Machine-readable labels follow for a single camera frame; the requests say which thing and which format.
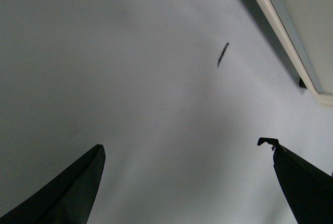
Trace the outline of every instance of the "dark object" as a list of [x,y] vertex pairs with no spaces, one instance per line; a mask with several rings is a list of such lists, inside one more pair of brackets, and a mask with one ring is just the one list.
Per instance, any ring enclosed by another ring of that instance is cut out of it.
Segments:
[[298,84],[299,87],[303,88],[303,89],[307,89],[306,85],[304,84],[303,79],[300,78],[300,83]]
[[0,223],[86,224],[104,163],[104,147],[98,144],[29,199],[1,217]]
[[297,223],[333,223],[333,178],[281,145],[276,146],[273,160]]
[[228,45],[229,45],[229,42],[227,42],[227,44],[225,44],[225,46],[224,46],[224,48],[223,48],[223,51],[222,51],[221,56],[220,56],[220,58],[219,58],[219,61],[217,62],[217,67],[219,67],[219,65],[220,65],[220,63],[221,63],[221,60],[222,60],[222,57],[223,57],[223,55],[224,55],[224,53],[225,53],[225,51],[226,51]]
[[259,138],[257,145],[260,146],[260,145],[262,145],[264,142],[267,142],[268,144],[273,145],[273,147],[272,147],[272,151],[273,151],[277,146],[280,145],[280,144],[279,144],[279,140],[277,140],[277,139],[275,139],[275,138],[268,138],[268,137],[261,137],[261,138]]

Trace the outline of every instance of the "insect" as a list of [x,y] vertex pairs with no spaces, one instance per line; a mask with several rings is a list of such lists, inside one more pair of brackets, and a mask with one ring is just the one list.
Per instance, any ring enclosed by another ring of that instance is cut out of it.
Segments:
[[220,63],[221,63],[221,60],[222,60],[222,57],[223,57],[223,55],[224,55],[224,53],[225,53],[225,51],[226,51],[228,45],[229,45],[229,42],[227,42],[227,44],[225,44],[225,46],[224,46],[224,48],[223,48],[223,51],[222,51],[221,56],[220,56],[220,58],[219,58],[219,61],[217,62],[217,67],[219,67],[219,65],[220,65]]

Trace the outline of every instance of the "small black object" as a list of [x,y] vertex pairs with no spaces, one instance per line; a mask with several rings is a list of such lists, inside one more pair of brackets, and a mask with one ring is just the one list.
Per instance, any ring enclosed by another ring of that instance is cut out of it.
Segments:
[[303,88],[303,89],[307,89],[306,85],[304,84],[303,79],[300,78],[300,83],[298,84],[299,87]]
[[1,224],[86,224],[105,163],[95,145],[29,199],[0,218]]
[[225,51],[227,50],[228,45],[229,45],[229,42],[227,42],[227,44],[225,44],[225,46],[224,46],[224,48],[223,48],[223,51],[222,51],[221,56],[220,56],[220,58],[219,58],[219,61],[217,62],[217,67],[219,67],[219,65],[220,65],[220,63],[221,63],[221,60],[222,60],[222,57],[223,57]]
[[264,142],[267,142],[268,144],[273,145],[272,150],[274,150],[276,147],[280,146],[278,139],[268,138],[268,137],[261,137],[261,138],[259,138],[257,145],[260,146]]

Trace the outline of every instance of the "black plastic part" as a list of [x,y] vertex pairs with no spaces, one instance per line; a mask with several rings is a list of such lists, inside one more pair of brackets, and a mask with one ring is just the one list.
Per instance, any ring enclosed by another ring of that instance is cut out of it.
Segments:
[[298,224],[333,223],[333,178],[283,146],[274,169]]
[[304,81],[301,78],[300,78],[300,83],[298,85],[303,89],[307,89],[306,85],[304,84]]
[[98,144],[29,199],[1,217],[0,224],[86,224],[104,163],[104,147]]

